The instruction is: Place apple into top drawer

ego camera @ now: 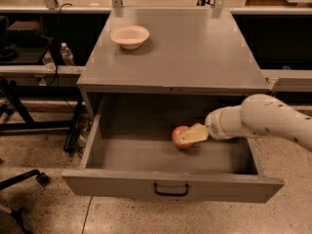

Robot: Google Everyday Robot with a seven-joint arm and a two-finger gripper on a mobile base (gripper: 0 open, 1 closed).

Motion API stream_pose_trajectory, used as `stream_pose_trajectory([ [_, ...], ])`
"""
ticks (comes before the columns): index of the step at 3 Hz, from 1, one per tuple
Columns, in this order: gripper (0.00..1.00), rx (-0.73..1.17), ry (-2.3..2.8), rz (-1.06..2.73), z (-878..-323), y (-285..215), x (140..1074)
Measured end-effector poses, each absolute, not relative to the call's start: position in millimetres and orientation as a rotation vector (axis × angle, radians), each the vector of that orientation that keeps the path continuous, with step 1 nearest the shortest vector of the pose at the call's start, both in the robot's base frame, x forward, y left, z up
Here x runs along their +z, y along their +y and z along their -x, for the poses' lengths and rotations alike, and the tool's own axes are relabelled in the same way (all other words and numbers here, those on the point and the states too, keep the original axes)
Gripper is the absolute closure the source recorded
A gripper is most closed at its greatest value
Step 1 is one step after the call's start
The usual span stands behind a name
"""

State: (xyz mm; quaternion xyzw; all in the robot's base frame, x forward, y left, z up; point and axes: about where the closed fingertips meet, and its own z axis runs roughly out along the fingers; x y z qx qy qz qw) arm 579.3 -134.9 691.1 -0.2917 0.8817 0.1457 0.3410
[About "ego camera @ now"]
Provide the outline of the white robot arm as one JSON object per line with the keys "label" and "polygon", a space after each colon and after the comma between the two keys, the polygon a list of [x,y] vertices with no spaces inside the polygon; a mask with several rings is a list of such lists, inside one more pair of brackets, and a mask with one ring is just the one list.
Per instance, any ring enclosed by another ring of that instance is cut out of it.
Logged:
{"label": "white robot arm", "polygon": [[234,137],[281,137],[312,151],[312,118],[268,95],[252,95],[240,105],[211,112],[204,124],[176,128],[172,134],[178,148],[195,142]]}

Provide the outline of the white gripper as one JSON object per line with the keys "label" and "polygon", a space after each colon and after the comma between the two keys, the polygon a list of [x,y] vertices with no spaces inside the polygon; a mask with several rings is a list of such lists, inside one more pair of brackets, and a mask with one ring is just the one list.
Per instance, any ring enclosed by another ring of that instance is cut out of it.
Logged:
{"label": "white gripper", "polygon": [[209,135],[214,139],[241,137],[242,120],[240,106],[222,107],[211,112],[205,119],[205,125],[195,124],[179,136],[182,142],[199,142]]}

